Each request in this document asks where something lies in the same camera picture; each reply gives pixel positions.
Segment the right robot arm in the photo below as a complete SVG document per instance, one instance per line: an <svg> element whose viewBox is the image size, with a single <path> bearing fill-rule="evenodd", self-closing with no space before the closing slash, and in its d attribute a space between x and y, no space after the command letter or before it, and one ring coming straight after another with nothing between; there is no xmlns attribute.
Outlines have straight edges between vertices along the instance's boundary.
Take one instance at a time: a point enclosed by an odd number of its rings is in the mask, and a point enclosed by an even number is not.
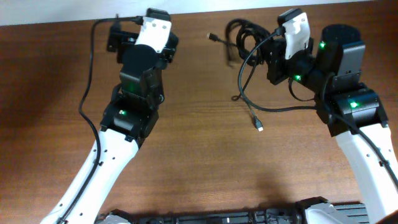
<svg viewBox="0 0 398 224"><path fill-rule="evenodd" d="M318 52L305 28L283 27L261 42L273 84L291 78L314 94L315 110L346 156L371 223L397 221L397 157L379 95L361 82L365 43L357 28L322 30Z"/></svg>

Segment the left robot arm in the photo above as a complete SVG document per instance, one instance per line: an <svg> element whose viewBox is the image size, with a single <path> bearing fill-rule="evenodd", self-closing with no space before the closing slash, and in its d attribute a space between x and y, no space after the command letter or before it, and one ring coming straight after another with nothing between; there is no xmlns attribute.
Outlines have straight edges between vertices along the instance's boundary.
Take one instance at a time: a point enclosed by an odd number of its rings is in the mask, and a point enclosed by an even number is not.
<svg viewBox="0 0 398 224"><path fill-rule="evenodd" d="M172 23L132 17L138 33L113 19L106 50L122 65L88 157L71 185L42 223L94 223L116 179L132 160L159 118L164 102L162 71L173 60L178 38Z"/></svg>

